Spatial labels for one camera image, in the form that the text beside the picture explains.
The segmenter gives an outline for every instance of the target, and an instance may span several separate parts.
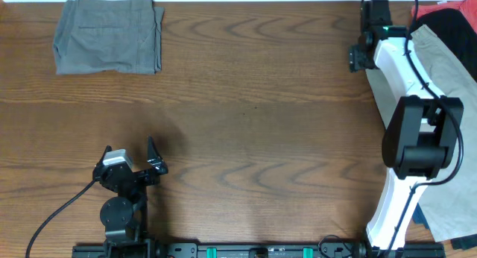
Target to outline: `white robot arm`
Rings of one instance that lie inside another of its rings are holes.
[[[379,250],[404,248],[405,231],[427,186],[416,189],[397,231],[411,188],[431,181],[440,169],[449,165],[456,140],[449,116],[440,110],[409,65],[405,32],[405,27],[392,25],[387,0],[366,1],[361,5],[359,44],[350,49],[351,72],[381,69],[398,101],[382,143],[382,156],[388,167],[385,187],[366,227],[368,247]],[[408,41],[408,50],[424,82],[437,96],[444,97],[417,58],[412,40]],[[460,122],[463,110],[460,100],[441,99]]]

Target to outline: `clothing pile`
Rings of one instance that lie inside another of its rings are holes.
[[[461,131],[466,154],[453,180],[424,192],[413,218],[431,230],[436,242],[451,239],[454,248],[472,248],[477,246],[477,0],[419,6],[417,15],[412,30],[417,57],[434,84],[464,104]],[[380,70],[366,73],[387,127],[397,102]],[[456,160],[434,181],[449,176]]]
[[[69,0],[54,35],[57,74],[161,70],[164,8],[153,0]]]

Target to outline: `folded gray pants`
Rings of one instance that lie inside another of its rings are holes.
[[[450,182],[428,187],[419,205],[436,242],[473,235],[477,233],[477,83],[426,25],[412,33],[412,40],[417,57],[435,85],[464,104],[461,131],[465,155],[461,170]],[[387,127],[397,102],[380,70],[366,70],[366,74]],[[449,167],[440,170],[435,180],[449,176],[457,161],[457,151],[456,147]]]
[[[53,41],[57,74],[160,71],[163,14],[153,0],[68,0]]]

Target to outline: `black base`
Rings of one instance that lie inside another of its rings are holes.
[[[383,251],[369,250],[363,244],[324,242],[321,254],[318,245],[196,245],[195,243],[177,243],[160,246],[150,239],[143,244],[111,248],[107,246],[73,247],[72,258],[373,258]],[[403,249],[391,251],[389,258],[444,258],[446,254],[442,244],[406,244]]]

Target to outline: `wooden table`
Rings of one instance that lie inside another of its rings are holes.
[[[154,76],[56,76],[62,4],[0,15],[0,257],[21,257],[38,226],[91,181],[106,145],[147,167],[147,135],[169,165],[149,188],[164,242],[356,238],[385,182],[383,125],[363,72],[348,70],[359,5],[167,3]],[[411,4],[392,4],[405,24]],[[40,234],[33,257],[101,243],[99,184]],[[411,224],[407,239],[432,240]],[[474,257],[477,251],[453,251]]]

